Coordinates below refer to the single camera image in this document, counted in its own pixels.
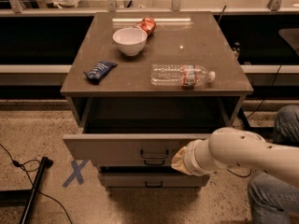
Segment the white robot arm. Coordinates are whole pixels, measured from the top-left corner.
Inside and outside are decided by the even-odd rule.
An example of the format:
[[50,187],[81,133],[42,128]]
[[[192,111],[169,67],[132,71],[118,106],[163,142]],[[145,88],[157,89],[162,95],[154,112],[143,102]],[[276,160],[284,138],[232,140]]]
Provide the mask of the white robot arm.
[[171,167],[202,176],[230,167],[262,171],[299,187],[299,148],[266,142],[257,133],[220,128],[208,139],[191,141],[173,157]]

